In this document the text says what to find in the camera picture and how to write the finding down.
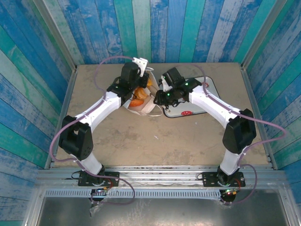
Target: red circle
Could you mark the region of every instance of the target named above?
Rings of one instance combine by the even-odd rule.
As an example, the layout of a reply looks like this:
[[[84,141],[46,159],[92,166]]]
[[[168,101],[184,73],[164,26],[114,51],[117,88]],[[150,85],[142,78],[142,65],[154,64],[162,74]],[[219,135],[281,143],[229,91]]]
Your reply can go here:
[[[193,114],[193,112],[191,112],[191,111],[184,111],[181,113],[181,115],[192,115],[192,114]]]

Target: beige table surface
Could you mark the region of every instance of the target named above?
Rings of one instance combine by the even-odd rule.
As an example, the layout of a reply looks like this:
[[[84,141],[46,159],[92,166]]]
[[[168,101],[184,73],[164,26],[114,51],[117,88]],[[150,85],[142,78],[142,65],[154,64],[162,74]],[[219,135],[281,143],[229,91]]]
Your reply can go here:
[[[149,64],[158,80],[162,73],[179,64]],[[222,100],[240,109],[251,108],[242,79],[239,64],[201,63],[211,77]],[[102,65],[97,84],[106,89],[120,76],[123,65]],[[75,116],[88,109],[101,98],[101,91],[94,85],[97,65],[80,65],[68,114]],[[188,64],[178,67],[188,77],[202,76]],[[139,116],[124,107],[111,113],[93,132],[94,155],[106,166],[131,165],[219,165],[225,148],[222,144],[223,127],[207,113],[170,119]],[[260,141],[257,131],[255,142]],[[62,149],[59,159],[68,157]],[[251,164],[267,164],[262,145],[249,151],[242,161]],[[73,162],[55,163],[55,166],[75,165]]]

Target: blue wooden wall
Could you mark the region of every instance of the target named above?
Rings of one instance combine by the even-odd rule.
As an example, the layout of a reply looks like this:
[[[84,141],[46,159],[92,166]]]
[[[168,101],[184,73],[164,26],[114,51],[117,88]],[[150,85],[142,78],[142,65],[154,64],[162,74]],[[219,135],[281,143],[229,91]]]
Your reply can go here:
[[[44,0],[77,65],[242,62],[275,1]]]
[[[247,68],[262,118],[284,127],[271,143],[301,206],[301,1],[287,0]],[[281,135],[266,127],[269,138]]]
[[[71,75],[32,0],[0,0],[0,225],[21,225]]]

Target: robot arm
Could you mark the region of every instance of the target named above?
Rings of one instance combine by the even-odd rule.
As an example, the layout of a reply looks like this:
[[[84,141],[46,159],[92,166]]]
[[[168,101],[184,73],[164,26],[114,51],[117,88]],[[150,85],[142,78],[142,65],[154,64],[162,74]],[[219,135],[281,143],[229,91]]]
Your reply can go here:
[[[170,105],[177,106],[179,104],[178,100],[183,98],[185,101],[203,108],[225,128],[222,141],[226,147],[226,152],[218,168],[218,179],[222,185],[228,184],[239,170],[238,161],[243,154],[243,150],[256,137],[255,123],[236,116],[208,98],[204,93],[202,83],[194,78],[186,81],[176,68],[172,68],[163,74],[161,82],[163,90],[159,90],[156,93],[154,100],[156,104],[165,105],[168,108]],[[210,92],[208,93],[217,102],[227,106],[229,109],[253,117],[250,110],[245,109],[241,111],[223,102]]]
[[[125,63],[121,76],[108,87],[104,97],[100,98],[83,113],[75,117],[68,115],[64,118],[62,127],[84,116],[79,122],[62,132],[59,146],[68,154],[77,158],[89,172],[99,174],[104,169],[92,153],[92,133],[94,129],[110,113],[128,101],[137,87],[146,87],[149,78],[149,75],[144,73],[147,62],[143,58],[134,58],[132,62]]]

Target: metal floor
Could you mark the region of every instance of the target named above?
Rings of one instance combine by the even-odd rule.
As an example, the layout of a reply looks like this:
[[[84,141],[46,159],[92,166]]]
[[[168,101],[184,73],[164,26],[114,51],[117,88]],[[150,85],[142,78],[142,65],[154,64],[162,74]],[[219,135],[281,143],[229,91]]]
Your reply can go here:
[[[237,200],[250,191],[241,191]],[[126,202],[127,199],[114,199]],[[90,217],[88,198],[44,199],[40,226],[285,226],[288,221],[275,190],[257,190],[231,207],[206,199],[136,199],[126,206],[103,205]]]

